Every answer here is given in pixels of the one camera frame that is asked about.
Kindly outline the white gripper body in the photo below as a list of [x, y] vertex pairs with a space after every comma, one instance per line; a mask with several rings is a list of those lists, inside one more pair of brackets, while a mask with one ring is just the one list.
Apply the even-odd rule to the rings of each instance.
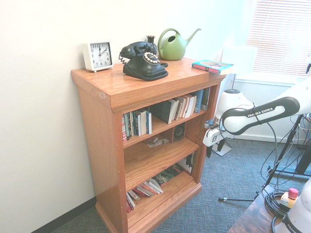
[[217, 128], [210, 128], [206, 131], [205, 136], [203, 138], [203, 143], [207, 147], [211, 147], [217, 142], [225, 139], [227, 137], [227, 131], [221, 131]]

